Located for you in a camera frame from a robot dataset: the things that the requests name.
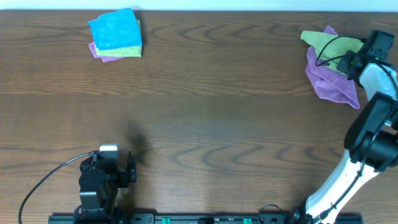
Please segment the light green cloth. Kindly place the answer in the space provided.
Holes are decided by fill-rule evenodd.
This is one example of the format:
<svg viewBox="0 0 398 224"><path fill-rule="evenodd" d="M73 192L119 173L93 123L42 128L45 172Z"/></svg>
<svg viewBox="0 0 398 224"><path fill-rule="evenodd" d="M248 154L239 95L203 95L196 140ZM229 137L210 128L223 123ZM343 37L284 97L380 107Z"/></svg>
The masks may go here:
<svg viewBox="0 0 398 224"><path fill-rule="evenodd" d="M347 77L347 75L337 70L340 58L317 67L315 61L318 56L320 56L318 63L321 63L333 57L344 55L348 50L356 53L363 46L359 39L327 34L325 32L305 30L300 38L310 45L309 56L313 57L313 59L308 60L310 71L319 76L326 76L328 73L329 75Z"/></svg>

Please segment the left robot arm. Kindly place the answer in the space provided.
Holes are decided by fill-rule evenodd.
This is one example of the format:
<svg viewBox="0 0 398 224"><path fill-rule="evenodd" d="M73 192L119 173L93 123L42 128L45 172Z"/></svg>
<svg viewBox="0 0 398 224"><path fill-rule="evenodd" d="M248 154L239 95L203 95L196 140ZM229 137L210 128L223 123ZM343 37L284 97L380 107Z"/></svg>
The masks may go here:
<svg viewBox="0 0 398 224"><path fill-rule="evenodd" d="M81 205L73 212L73 223L129 223L128 215L115 203L118 190L136 181L136 162L129 153L126 165L119 169L118 155L118 151L93 151L81 162Z"/></svg>

